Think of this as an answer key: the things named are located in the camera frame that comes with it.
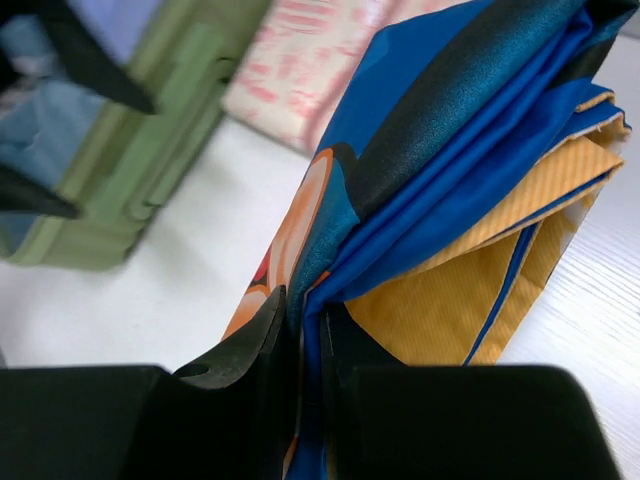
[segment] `orange striped fabric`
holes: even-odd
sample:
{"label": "orange striped fabric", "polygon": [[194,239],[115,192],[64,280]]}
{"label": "orange striped fabric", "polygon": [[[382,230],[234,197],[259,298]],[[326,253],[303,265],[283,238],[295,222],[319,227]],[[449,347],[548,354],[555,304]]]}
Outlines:
{"label": "orange striped fabric", "polygon": [[[609,94],[601,95],[578,108],[610,100]],[[616,116],[565,139],[502,202],[448,247],[347,302],[354,320],[407,364],[463,363],[503,287],[519,232],[537,223],[516,281],[472,358],[472,363],[495,362],[542,292],[602,184],[622,165],[606,147],[628,133],[622,117]],[[567,202],[514,228],[600,176],[604,176],[600,182]]]}

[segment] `green fabric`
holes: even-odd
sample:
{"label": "green fabric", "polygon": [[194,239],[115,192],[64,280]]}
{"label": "green fabric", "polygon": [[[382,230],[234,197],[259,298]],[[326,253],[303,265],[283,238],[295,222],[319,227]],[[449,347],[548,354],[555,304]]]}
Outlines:
{"label": "green fabric", "polygon": [[40,218],[8,260],[84,270],[122,263],[220,119],[220,97],[268,5],[166,1],[128,68],[159,115],[105,105],[56,189],[85,217]]}

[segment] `cloth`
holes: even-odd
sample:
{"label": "cloth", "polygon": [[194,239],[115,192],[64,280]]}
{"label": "cloth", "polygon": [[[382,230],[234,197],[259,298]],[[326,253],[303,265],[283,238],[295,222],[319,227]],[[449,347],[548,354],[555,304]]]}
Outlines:
{"label": "cloth", "polygon": [[[67,0],[3,2],[0,26],[21,15],[37,18],[67,79],[114,102],[155,113],[153,101],[144,89],[105,51]],[[2,63],[0,85],[6,87],[16,72],[6,61]]]}
{"label": "cloth", "polygon": [[[119,62],[135,51],[162,0],[70,0],[87,28]],[[0,114],[0,159],[39,184],[54,188],[63,178],[105,99],[68,81],[55,63],[55,50],[33,16],[15,17],[0,28],[0,46],[23,75],[48,75],[36,88],[15,88]],[[11,252],[25,239],[37,215],[0,213],[0,229]]]}
{"label": "cloth", "polygon": [[476,0],[373,38],[227,331],[288,286],[303,386],[287,478],[327,476],[325,304],[411,364],[495,360],[621,165],[630,128],[592,78],[637,6]]}
{"label": "cloth", "polygon": [[312,154],[373,34],[465,0],[276,0],[231,83],[232,116]]}
{"label": "cloth", "polygon": [[38,86],[39,81],[38,77],[19,77],[0,92],[0,120],[20,104],[26,102]]}

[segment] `white surface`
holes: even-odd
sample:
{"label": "white surface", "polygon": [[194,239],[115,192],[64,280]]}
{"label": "white surface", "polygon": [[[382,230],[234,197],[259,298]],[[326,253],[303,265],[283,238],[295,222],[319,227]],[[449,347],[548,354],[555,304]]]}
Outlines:
{"label": "white surface", "polygon": [[308,160],[230,120],[121,269],[0,263],[10,366],[159,363],[215,345],[286,213]]}
{"label": "white surface", "polygon": [[[640,43],[621,38],[598,81],[640,127]],[[562,365],[589,390],[626,477],[640,479],[640,135],[505,362]],[[0,344],[12,366],[160,363],[215,344],[307,162],[230,120],[130,262],[106,274],[0,264]]]}

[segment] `pink patterned fabric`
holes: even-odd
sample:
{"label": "pink patterned fabric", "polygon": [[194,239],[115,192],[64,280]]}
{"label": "pink patterned fabric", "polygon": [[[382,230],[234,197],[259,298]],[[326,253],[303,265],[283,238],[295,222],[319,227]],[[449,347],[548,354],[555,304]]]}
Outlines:
{"label": "pink patterned fabric", "polygon": [[275,0],[223,105],[311,154],[375,32],[464,1]]}

